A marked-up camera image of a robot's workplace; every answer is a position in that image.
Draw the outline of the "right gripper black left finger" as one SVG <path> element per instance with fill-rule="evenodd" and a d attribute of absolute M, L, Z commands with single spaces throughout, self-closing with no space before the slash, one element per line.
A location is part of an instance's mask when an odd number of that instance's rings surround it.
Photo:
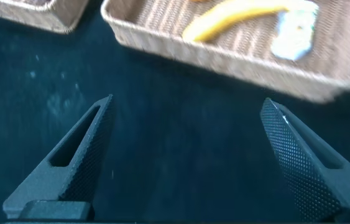
<path fill-rule="evenodd" d="M 114 126 L 113 95 L 96 101 L 2 205 L 19 218 L 34 200 L 92 202 Z"/>

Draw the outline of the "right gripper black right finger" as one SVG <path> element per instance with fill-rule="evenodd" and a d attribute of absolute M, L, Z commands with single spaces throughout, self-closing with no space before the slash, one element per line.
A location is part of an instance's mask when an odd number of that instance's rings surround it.
<path fill-rule="evenodd" d="M 302 221 L 350 222 L 350 162 L 270 98 L 260 120 Z"/>

